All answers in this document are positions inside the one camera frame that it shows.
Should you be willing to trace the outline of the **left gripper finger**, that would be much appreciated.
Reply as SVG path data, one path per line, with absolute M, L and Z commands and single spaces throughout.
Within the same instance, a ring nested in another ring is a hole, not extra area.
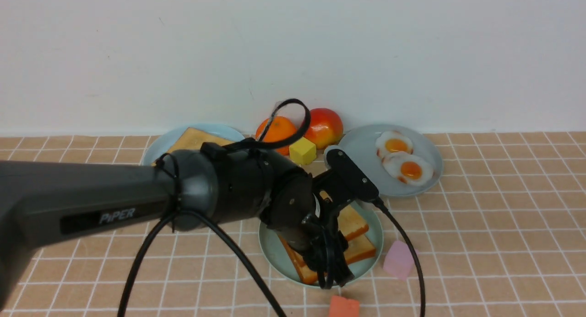
M 320 288 L 330 290 L 333 286 L 344 286 L 354 279 L 346 262 L 345 253 L 349 250 L 349 243 L 343 236 L 326 236 L 320 248 Z

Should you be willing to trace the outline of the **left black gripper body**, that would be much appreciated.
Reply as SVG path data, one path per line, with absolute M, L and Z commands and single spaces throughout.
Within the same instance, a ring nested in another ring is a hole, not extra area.
M 338 217 L 348 204 L 348 199 L 332 196 L 280 193 L 275 197 L 275 232 L 308 267 L 347 267 L 349 244 Z

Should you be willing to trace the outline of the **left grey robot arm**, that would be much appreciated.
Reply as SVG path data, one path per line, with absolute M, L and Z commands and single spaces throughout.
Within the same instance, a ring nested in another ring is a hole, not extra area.
M 354 279 L 337 229 L 349 199 L 319 198 L 314 178 L 265 144 L 239 142 L 163 154 L 153 166 L 2 161 L 1 308 L 43 247 L 159 220 L 181 232 L 258 218 L 320 275 L 320 286 Z

